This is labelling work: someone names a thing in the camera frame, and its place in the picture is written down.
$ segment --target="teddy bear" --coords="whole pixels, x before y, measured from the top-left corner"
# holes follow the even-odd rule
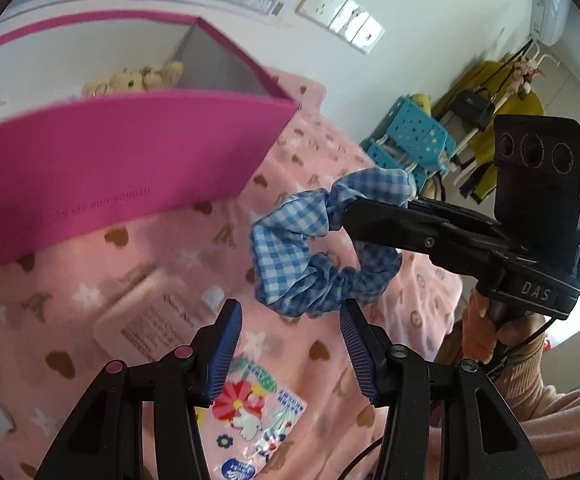
[[[127,92],[174,88],[183,74],[183,63],[172,61],[165,65],[149,64],[140,70],[123,69],[108,81],[86,83],[81,90],[84,97]]]

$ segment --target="blue gingham scrunchie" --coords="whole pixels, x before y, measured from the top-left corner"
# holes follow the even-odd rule
[[[405,206],[411,195],[404,171],[370,168],[340,178],[329,192],[288,197],[252,227],[257,301],[290,317],[320,317],[348,298],[371,304],[399,272],[401,255],[394,248],[353,242],[360,270],[339,272],[326,254],[310,254],[307,239],[340,230],[346,207],[357,198]]]

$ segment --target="pink bedding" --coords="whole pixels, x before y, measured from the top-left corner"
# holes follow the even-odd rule
[[[6,480],[34,476],[70,410],[110,359],[92,338],[93,322],[150,266],[176,270],[212,306],[223,298],[241,301],[238,352],[245,351],[307,402],[305,415],[262,475],[334,480],[383,432],[385,413],[359,392],[338,313],[286,319],[254,300],[253,221],[289,194],[329,188],[339,176],[371,165],[358,146],[318,115],[323,87],[277,75],[303,102],[302,110],[238,197],[111,226],[0,268],[0,406],[14,423],[0,443]],[[357,265],[343,231],[315,247],[340,268]],[[430,360],[452,326],[461,288],[459,277],[425,256],[405,253],[400,273],[381,300],[366,308],[366,316],[394,342]],[[157,478],[152,437],[149,430],[144,433],[145,466]],[[208,456],[216,445],[204,442]],[[362,479],[375,459],[363,461],[351,479]]]

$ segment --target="air conditioner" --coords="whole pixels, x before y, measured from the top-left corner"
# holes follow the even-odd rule
[[[566,26],[570,0],[532,0],[530,35],[544,45],[554,45]]]

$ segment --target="pink box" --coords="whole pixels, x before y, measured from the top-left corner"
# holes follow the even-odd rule
[[[296,111],[254,60],[200,18],[149,11],[62,16],[1,37],[0,49],[88,23],[110,21],[125,34],[128,20],[187,27],[172,45],[186,67],[178,88],[37,99],[1,121],[0,266],[109,224],[237,195]],[[38,55],[53,59],[49,48]]]

